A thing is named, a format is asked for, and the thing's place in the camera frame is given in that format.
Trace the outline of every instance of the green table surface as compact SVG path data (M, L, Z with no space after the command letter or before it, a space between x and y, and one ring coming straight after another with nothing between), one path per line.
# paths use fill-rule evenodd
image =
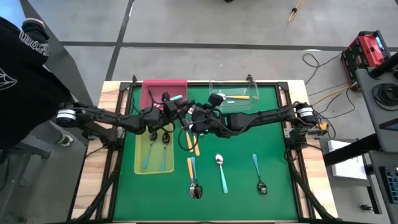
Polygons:
M207 102L208 86L188 86L188 99ZM134 88L133 97L139 106L141 89ZM259 86L259 102L247 113L277 108L275 87ZM174 132L174 171L168 174L137 175L134 173L134 134L126 136L121 175L114 211L115 221L217 221L217 220L296 220L294 195L289 168L284 160L284 138L280 123L250 129L230 139L207 134L200 136L200 156L196 158L198 182L203 187L199 200L189 195L190 178L187 158L193 153L183 151ZM187 141L182 138L184 146ZM224 157L223 170L228 185L224 194L220 167L215 155ZM259 195L256 153L267 195Z

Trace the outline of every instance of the wooden table frame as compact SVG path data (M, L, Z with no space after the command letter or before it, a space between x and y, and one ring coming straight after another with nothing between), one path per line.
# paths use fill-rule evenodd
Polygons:
M209 81L188 81L188 85L208 85ZM244 83L244 81L229 81L233 83ZM274 85L275 89L279 89L278 97L279 106L291 104L291 101L308 102L307 92L302 80L261 80L256 81L257 85ZM131 82L105 82L101 99L98 107L117 113L129 114L130 108L126 105L131 104ZM140 86L142 82L137 81L136 85ZM282 124L282 128L289 128L290 123ZM319 146L319 142L314 139L308 139L308 143ZM101 142L95 140L90 142L87 153L94 151L101 147ZM113 220L114 205L116 201L116 191L119 180L119 167L123 156L123 149L119 153L116 149L102 149L91 157L85 159L82 164L81 174L76 186L75 196L73 198L68 219L79 217L88 207L95 195L105 184L107 179L113 179L113 185L110 190L104 192L104 198L100 200L99 207L95 215L91 218L96 218L98 221L111 222ZM322 152L318 149L308 147L300 152L298 160L295 162L296 169L300 172L303 180L310 186L311 191L333 216L337 217L333 196L328 181L325 165L323 163ZM103 167L104 171L98 172L98 169ZM319 214L314 211L310 205L309 200L305 197L302 189L297 183L292 181L294 190L294 197L296 202L296 211L299 218L319 218Z

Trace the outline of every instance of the person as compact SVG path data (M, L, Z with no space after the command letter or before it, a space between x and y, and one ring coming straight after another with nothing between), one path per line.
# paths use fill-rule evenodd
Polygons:
M69 146L73 142L50 122L60 106L73 98L44 67L50 53L48 40L40 20L26 19L20 30L0 17L0 149L15 146L36 127L42 134L34 136L48 143Z

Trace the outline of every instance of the spoon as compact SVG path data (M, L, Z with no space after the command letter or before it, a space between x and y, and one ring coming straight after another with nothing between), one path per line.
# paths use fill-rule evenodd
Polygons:
M187 163L188 163L189 177L191 178L191 186L189 186L189 194L191 195L192 198L196 198L195 197L195 184L193 183L192 160L191 160L191 158L187 159Z
M266 195L268 193L268 189L267 189L266 184L261 181L260 170L259 170L259 166L257 163L257 155L256 154L253 154L253 160L254 160L254 165L256 165L257 176L259 177L259 183L257 184L257 189L260 194Z
M224 93L219 93L218 95L222 96L224 100L226 100L227 98L237 100L250 100L250 96L226 96Z
M150 155L150 152L152 151L152 145L154 144L154 142L157 139L157 132L151 133L149 135L149 139L150 139L149 150L148 150L147 156L145 158L144 164L142 165L142 168L144 168L144 169L148 166L149 155Z
M199 183L198 183L195 158L191 157L191 161L192 161L193 173L195 174L195 182L196 182L195 187L193 188L193 193L195 194L196 199L200 199L201 196L203 195L203 189L202 189L201 185L199 185Z
M170 135L168 133L164 133L162 136L162 142L164 145L163 159L162 159L162 171L165 171L166 168L166 147L170 142Z
M223 191L224 191L224 194L227 194L228 193L228 188L227 188L227 185L226 185L224 171L223 171L223 162L224 162L223 156L221 154L217 154L216 155L216 163L218 165L220 165L221 182L223 184Z

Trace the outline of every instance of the gray concrete floor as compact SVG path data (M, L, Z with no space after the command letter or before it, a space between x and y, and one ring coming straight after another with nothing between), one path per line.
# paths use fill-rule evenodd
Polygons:
M296 1L235 0L226 4L223 0L135 0L131 10L126 7L132 0L30 2L54 34L65 42L95 103L106 78L130 80L133 74L140 80L240 79L249 73L258 80L307 80L313 68L301 59L308 52L305 49L331 46L342 49L362 30L379 29L387 46L398 47L395 25L398 6L394 0L308 0L291 24L287 23L287 18ZM20 25L22 21L19 18L23 13L18 4L17 0L2 0L0 16ZM125 12L130 14L126 16L126 33L119 35ZM126 46L141 42L261 44L265 50L192 49L189 45L186 48L123 47L121 42L116 43L118 40L127 43ZM115 49L120 49L120 53L117 54ZM339 51L311 53L322 63ZM318 70L307 85L307 92L315 93L344 82L345 74L336 59ZM339 88L342 86L313 95L310 101L316 102ZM362 138L373 133L373 127L362 96L353 92L349 94L356 110L331 122L338 138ZM318 109L322 110L326 103L328 100L317 105ZM333 102L325 116L350 109L351 105L343 95ZM39 170L37 178L43 181L36 182L25 195L30 197L30 203L24 205L24 215L30 223L64 221L71 200L65 195L74 188L64 186L56 189L45 183L50 179L56 182L59 178L76 182L78 174L67 174L66 170L68 166L79 165L77 161L81 160L84 149L82 144L73 145L67 159L61 156L65 152L54 149L54 156L45 166L42 161L32 161L31 172ZM26 174L26 179L32 175L31 172ZM56 172L65 175L57 176ZM352 189L333 188L339 215L345 220L363 222L358 203L359 198L368 197L366 189L356 190L358 194L350 191ZM51 201L57 201L57 207L46 210L44 205Z

